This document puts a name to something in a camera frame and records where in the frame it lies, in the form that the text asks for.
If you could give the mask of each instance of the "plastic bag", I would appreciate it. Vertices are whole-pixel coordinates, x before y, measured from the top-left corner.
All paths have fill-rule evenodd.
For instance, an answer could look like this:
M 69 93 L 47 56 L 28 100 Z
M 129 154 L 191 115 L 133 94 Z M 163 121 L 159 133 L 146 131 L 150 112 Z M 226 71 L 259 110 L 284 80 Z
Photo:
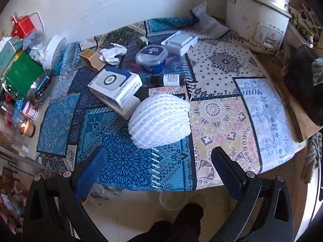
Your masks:
M 122 194 L 122 191 L 123 189 L 119 187 L 107 187 L 94 183 L 89 195 L 92 198 L 102 198 L 108 200 Z
M 34 29 L 23 39 L 22 50 L 26 50 L 30 45 L 35 46 L 36 44 L 43 43 L 45 41 L 45 36 L 41 31 Z

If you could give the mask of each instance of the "cooking pot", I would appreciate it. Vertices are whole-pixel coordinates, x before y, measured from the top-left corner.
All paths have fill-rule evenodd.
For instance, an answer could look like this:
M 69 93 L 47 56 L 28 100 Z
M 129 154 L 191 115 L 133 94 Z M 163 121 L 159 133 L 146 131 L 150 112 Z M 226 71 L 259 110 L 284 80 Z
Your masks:
M 226 25 L 256 52 L 275 54 L 291 17 L 289 0 L 228 0 Z

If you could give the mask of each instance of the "jar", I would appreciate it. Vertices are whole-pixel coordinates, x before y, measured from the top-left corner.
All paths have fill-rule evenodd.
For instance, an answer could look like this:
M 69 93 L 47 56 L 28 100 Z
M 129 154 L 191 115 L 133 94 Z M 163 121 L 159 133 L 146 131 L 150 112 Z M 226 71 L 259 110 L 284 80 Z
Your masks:
M 28 101 L 19 100 L 14 104 L 14 107 L 27 118 L 35 121 L 38 115 L 38 108 Z
M 150 74 L 159 74 L 166 67 L 168 51 L 163 45 L 148 45 L 136 54 L 136 63 Z
M 12 105 L 7 102 L 2 102 L 0 107 L 0 114 L 4 118 L 11 122 L 14 128 L 21 134 L 28 137 L 33 137 L 36 131 L 34 123 L 15 109 Z

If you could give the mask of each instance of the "white styrofoam tray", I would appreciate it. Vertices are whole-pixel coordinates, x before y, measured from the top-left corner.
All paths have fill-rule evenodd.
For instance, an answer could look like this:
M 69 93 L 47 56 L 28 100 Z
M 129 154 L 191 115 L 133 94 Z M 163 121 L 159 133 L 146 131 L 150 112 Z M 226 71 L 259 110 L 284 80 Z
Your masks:
M 169 53 L 183 56 L 188 52 L 190 46 L 193 47 L 197 43 L 197 34 L 191 32 L 178 31 L 171 35 L 161 44 L 166 47 Z

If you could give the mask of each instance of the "container lid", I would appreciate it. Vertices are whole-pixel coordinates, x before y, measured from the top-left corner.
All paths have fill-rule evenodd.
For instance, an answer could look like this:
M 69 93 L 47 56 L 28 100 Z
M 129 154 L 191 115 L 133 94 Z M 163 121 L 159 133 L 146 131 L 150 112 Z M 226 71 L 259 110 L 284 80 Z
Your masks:
M 161 64 L 168 56 L 168 51 L 163 45 L 148 45 L 142 48 L 136 55 L 136 63 L 144 66 L 156 66 Z
M 67 47 L 66 37 L 54 35 L 50 40 L 44 55 L 43 69 L 52 70 L 62 60 L 63 53 Z

